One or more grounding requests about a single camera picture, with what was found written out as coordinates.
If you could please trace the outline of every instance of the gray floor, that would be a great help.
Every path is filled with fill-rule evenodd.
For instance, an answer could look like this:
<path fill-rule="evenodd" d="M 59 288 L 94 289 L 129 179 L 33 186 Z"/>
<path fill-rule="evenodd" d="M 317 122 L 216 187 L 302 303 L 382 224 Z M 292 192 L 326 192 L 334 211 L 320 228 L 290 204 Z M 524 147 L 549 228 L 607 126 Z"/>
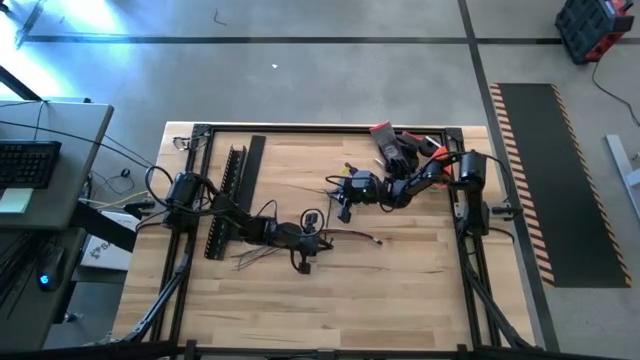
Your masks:
<path fill-rule="evenodd" d="M 33 1 L 16 4 L 1 60 L 36 92 L 90 97 L 116 112 L 108 133 L 153 160 L 166 121 L 253 121 L 485 125 L 467 45 L 442 44 L 86 44 L 25 41 L 13 46 Z M 467 0 L 484 38 L 557 37 L 561 0 Z M 41 2 L 35 36 L 465 36 L 453 0 L 164 0 Z M 640 36 L 636 27 L 630 37 Z M 632 276 L 640 279 L 640 233 L 603 136 L 619 134 L 640 151 L 640 128 L 626 108 L 591 83 L 590 66 L 573 65 L 561 46 L 481 45 L 489 82 L 556 84 L 567 104 Z M 598 79 L 640 107 L 640 45 L 620 45 Z M 101 150 L 95 170 L 142 170 Z M 99 197 L 116 200 L 102 191 Z M 83 285 L 71 310 L 85 318 L 54 327 L 47 345 L 86 342 L 111 326 L 121 287 Z M 640 358 L 640 291 L 546 289 L 565 352 Z"/>

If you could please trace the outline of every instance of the black floor mat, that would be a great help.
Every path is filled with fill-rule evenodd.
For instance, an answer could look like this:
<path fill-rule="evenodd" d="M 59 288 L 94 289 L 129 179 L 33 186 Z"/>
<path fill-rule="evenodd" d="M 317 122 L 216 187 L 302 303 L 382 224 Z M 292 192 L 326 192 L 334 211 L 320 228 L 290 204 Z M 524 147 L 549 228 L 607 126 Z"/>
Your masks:
<path fill-rule="evenodd" d="M 524 211 L 519 221 L 529 230 L 544 283 L 630 287 L 631 277 L 557 88 L 494 84 L 491 96 Z"/>

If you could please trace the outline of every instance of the wooden table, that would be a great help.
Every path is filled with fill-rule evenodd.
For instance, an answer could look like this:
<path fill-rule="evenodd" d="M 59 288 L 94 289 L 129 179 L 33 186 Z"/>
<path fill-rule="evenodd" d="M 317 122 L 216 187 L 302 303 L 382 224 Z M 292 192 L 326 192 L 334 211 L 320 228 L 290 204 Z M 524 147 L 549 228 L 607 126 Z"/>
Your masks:
<path fill-rule="evenodd" d="M 171 174 L 183 170 L 186 152 L 172 145 L 189 136 L 193 123 L 171 122 L 165 129 L 158 165 Z M 467 150 L 491 153 L 484 127 L 462 127 Z M 229 147 L 248 147 L 251 133 L 217 133 L 209 177 L 220 184 Z M 267 136 L 252 213 L 270 199 L 278 202 L 280 221 L 298 222 L 311 207 L 328 209 L 327 175 L 339 174 L 345 161 L 378 171 L 370 136 L 346 134 L 264 133 Z M 201 154 L 196 159 L 200 163 Z M 485 199 L 503 195 L 497 167 L 487 164 Z M 154 176 L 152 187 L 163 196 L 168 182 Z M 457 246 L 446 191 L 420 193 L 410 206 L 383 213 L 378 206 L 354 206 L 350 224 L 335 218 L 329 227 L 364 231 L 383 246 L 353 235 L 334 236 L 335 249 L 320 253 L 311 275 L 293 270 L 281 251 L 238 271 L 237 255 L 247 245 L 231 242 L 226 260 L 204 258 L 210 218 L 200 221 L 184 309 L 180 342 L 198 346 L 295 349 L 455 350 L 470 344 Z M 504 226 L 495 221 L 492 226 Z M 113 336 L 131 331 L 158 294 L 169 232 L 147 228 L 133 253 Z M 533 343 L 529 313 L 511 240 L 499 233 L 484 238 L 494 299 L 519 333 Z M 182 257 L 178 254 L 176 263 Z M 482 337 L 488 343 L 486 317 L 476 301 Z M 173 303 L 165 316 L 167 338 Z"/>

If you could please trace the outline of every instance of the keyboard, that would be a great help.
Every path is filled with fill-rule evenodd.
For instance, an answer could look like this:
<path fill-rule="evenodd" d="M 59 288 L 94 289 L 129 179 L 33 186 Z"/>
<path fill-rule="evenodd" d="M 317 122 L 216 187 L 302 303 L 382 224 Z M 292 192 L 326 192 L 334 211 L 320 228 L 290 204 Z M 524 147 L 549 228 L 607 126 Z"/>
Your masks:
<path fill-rule="evenodd" d="M 53 174 L 58 141 L 0 140 L 0 189 L 45 189 Z"/>

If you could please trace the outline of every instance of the hazard stripe tape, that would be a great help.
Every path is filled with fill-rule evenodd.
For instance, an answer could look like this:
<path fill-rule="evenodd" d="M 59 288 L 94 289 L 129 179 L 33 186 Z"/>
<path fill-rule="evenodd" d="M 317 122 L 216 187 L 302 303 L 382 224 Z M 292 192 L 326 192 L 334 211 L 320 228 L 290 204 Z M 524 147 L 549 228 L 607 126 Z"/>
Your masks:
<path fill-rule="evenodd" d="M 547 252 L 544 250 L 540 250 L 537 247 L 533 248 L 533 252 L 536 254 L 537 257 L 541 257 L 543 260 L 549 260 L 549 255 L 547 255 Z"/>
<path fill-rule="evenodd" d="M 549 261 L 549 254 L 547 253 L 544 236 L 540 229 L 540 223 L 538 222 L 535 203 L 531 197 L 531 193 L 529 192 L 529 185 L 527 184 L 524 165 L 520 159 L 517 140 L 513 134 L 511 123 L 509 121 L 509 112 L 504 104 L 504 98 L 502 97 L 500 86 L 492 84 L 490 85 L 490 90 L 498 120 L 498 127 L 500 128 L 502 140 L 507 151 L 511 174 L 513 175 L 516 192 L 520 199 L 520 204 L 522 205 L 525 225 L 527 226 L 529 238 L 533 245 L 540 277 L 546 285 L 553 286 L 554 276 L 552 273 L 551 262 Z"/>
<path fill-rule="evenodd" d="M 618 259 L 620 269 L 624 273 L 625 283 L 628 286 L 631 286 L 632 285 L 631 275 L 629 274 L 627 266 L 624 263 L 624 256 L 622 255 L 622 250 L 620 249 L 620 246 L 618 245 L 618 242 L 616 241 L 616 237 L 614 235 L 613 228 L 611 227 L 611 224 L 609 223 L 607 212 L 605 210 L 604 205 L 602 204 L 602 200 L 600 199 L 600 195 L 598 194 L 598 190 L 596 189 L 595 184 L 593 183 L 593 177 L 591 177 L 591 173 L 589 171 L 589 167 L 587 166 L 587 161 L 584 158 L 584 153 L 582 152 L 582 149 L 580 148 L 580 144 L 578 143 L 578 139 L 575 136 L 573 125 L 571 124 L 571 120 L 569 119 L 569 114 L 568 114 L 567 108 L 564 105 L 564 103 L 562 102 L 562 99 L 560 98 L 560 92 L 559 92 L 558 88 L 555 85 L 552 85 L 551 87 L 553 88 L 553 92 L 556 95 L 556 101 L 558 103 L 558 107 L 560 108 L 560 113 L 562 114 L 562 118 L 564 119 L 564 121 L 565 121 L 565 123 L 567 125 L 567 129 L 569 131 L 569 136 L 571 137 L 571 140 L 573 142 L 573 147 L 576 150 L 576 154 L 578 154 L 578 158 L 580 159 L 580 164 L 582 165 L 582 169 L 584 171 L 584 174 L 586 175 L 587 181 L 589 182 L 589 186 L 591 187 L 591 191 L 593 193 L 593 199 L 596 202 L 596 205 L 598 206 L 598 209 L 600 210 L 600 216 L 602 217 L 602 221 L 604 222 L 604 226 L 607 229 L 607 234 L 609 235 L 609 240 L 611 241 L 611 246 L 613 248 L 613 251 L 616 253 L 616 257 Z"/>

